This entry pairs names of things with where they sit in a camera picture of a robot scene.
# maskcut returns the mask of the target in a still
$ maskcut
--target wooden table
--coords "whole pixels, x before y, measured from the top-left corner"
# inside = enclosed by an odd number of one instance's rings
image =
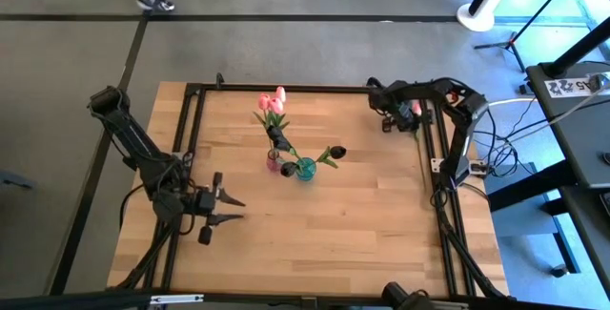
[[[185,85],[160,84],[148,133],[162,151],[172,148]],[[245,218],[217,227],[210,246],[197,243],[204,219],[196,220],[193,232],[180,238],[172,289],[379,297],[387,282],[398,281],[408,292],[423,288],[434,297],[447,296],[421,131],[418,137],[383,133],[365,94],[288,93],[291,124],[285,135],[301,156],[316,158],[328,145],[348,149],[339,169],[318,165],[314,180],[302,182],[267,169],[269,142],[252,114],[258,96],[206,93],[192,177],[207,184],[215,171],[222,172],[227,192],[247,207],[219,206],[221,213]],[[452,134],[453,126],[447,126]],[[440,154],[438,140],[436,147]],[[483,188],[479,179],[468,182]],[[487,202],[467,189],[460,189],[459,197],[470,252],[507,293]],[[135,194],[108,285],[124,279],[142,258],[155,220],[144,192]],[[189,222],[185,217],[183,230]],[[160,284],[165,252],[160,257],[154,285]],[[455,252],[454,265],[463,292]]]

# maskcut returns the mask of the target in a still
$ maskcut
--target white cable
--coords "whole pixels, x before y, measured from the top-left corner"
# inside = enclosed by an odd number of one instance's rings
[[[541,127],[537,128],[536,130],[534,130],[534,131],[533,131],[533,132],[531,132],[531,133],[527,133],[527,134],[521,135],[521,136],[519,136],[519,137],[517,137],[517,138],[515,138],[515,139],[511,139],[511,143],[515,143],[515,142],[517,142],[517,141],[518,141],[518,140],[520,140],[520,139],[523,139],[523,138],[525,138],[525,137],[527,137],[527,136],[529,136],[529,135],[535,134],[535,133],[539,132],[540,130],[542,130],[542,129],[546,128],[546,127],[549,127],[549,126],[551,126],[551,125],[553,125],[553,124],[555,124],[555,123],[559,122],[560,120],[562,120],[562,119],[563,119],[563,118],[565,118],[566,116],[568,116],[568,115],[572,114],[574,111],[576,111],[576,110],[578,110],[579,108],[581,108],[581,107],[582,107],[584,104],[588,103],[588,102],[589,102],[591,99],[593,99],[593,98],[594,98],[596,95],[598,95],[599,93],[601,93],[601,92],[603,92],[603,91],[607,90],[608,88],[610,88],[610,83],[608,83],[607,85],[604,85],[603,87],[601,87],[600,89],[598,89],[597,91],[595,91],[594,93],[592,93],[591,95],[587,96],[587,97],[586,97],[584,100],[582,100],[580,103],[578,103],[578,104],[577,104],[575,107],[573,107],[572,109],[568,110],[568,111],[567,111],[565,114],[562,114],[562,115],[560,115],[559,117],[557,117],[557,118],[555,118],[555,119],[551,120],[550,122],[546,123],[546,125],[544,125],[544,126],[541,126]],[[508,145],[509,145],[508,143],[504,143],[504,145],[502,145],[502,146],[501,146],[501,147],[499,147],[499,148],[494,149],[494,151],[500,150],[500,149],[502,149],[502,148],[504,148],[504,147],[507,147]]]
[[[538,101],[536,98],[514,98],[514,99],[506,99],[506,100],[498,100],[498,101],[494,101],[489,103],[489,107],[492,106],[496,106],[496,105],[502,105],[502,104],[510,104],[510,103],[514,103],[514,102],[530,102],[530,101]]]

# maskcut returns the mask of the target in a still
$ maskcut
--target flower bouquet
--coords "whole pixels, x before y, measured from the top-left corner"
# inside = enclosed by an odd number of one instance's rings
[[[316,159],[301,157],[296,152],[295,147],[284,136],[283,130],[290,124],[284,122],[284,103],[286,102],[286,91],[283,87],[278,87],[275,97],[271,98],[268,94],[261,94],[258,98],[258,108],[262,110],[262,115],[254,112],[254,115],[262,124],[267,137],[269,137],[270,150],[267,153],[267,167],[283,176],[290,177],[296,174],[298,179],[309,181],[314,178],[317,163],[324,163],[333,168],[338,168],[333,159],[337,160],[345,156],[347,150],[341,146],[326,147],[326,150]],[[284,160],[280,152],[288,153],[296,158],[296,162]]]

